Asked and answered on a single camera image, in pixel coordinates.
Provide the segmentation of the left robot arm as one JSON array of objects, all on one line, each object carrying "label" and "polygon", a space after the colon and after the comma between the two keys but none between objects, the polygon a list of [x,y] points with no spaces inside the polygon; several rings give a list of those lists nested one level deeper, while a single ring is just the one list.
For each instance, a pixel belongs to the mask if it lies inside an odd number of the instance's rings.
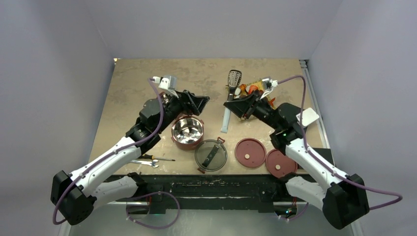
[{"label": "left robot arm", "polygon": [[152,149],[160,141],[160,133],[180,115],[200,115],[209,100],[208,96],[197,96],[188,90],[178,91],[176,95],[161,93],[147,100],[135,124],[113,147],[69,174],[61,170],[54,175],[53,223],[77,225],[108,202],[130,197],[134,201],[144,199],[147,183],[138,173],[129,173],[112,182],[106,179]]}]

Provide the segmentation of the metal serving tongs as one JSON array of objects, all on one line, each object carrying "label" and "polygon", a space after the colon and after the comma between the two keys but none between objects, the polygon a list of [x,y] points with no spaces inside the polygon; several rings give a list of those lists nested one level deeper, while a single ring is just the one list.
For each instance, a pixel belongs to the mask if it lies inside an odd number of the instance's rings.
[{"label": "metal serving tongs", "polygon": [[[233,100],[235,96],[235,91],[241,82],[241,76],[242,76],[241,71],[234,70],[234,69],[229,71],[228,80],[227,80],[227,87],[228,87],[228,98],[226,100],[227,102]],[[231,115],[231,111],[226,107],[224,116],[223,116],[222,128],[220,130],[222,133],[228,133],[230,115]]]}]

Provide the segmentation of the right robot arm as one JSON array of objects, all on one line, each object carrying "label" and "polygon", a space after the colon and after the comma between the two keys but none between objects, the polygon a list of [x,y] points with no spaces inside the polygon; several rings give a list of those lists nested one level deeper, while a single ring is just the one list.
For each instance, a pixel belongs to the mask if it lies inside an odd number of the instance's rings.
[{"label": "right robot arm", "polygon": [[224,106],[239,118],[256,117],[274,129],[270,135],[273,147],[301,165],[314,179],[306,181],[296,174],[287,174],[276,187],[277,196],[288,200],[301,198],[322,211],[336,229],[343,229],[370,212],[366,191],[360,186],[363,179],[348,175],[319,155],[303,138],[297,115],[301,108],[282,103],[274,109],[258,92],[226,101]]}]

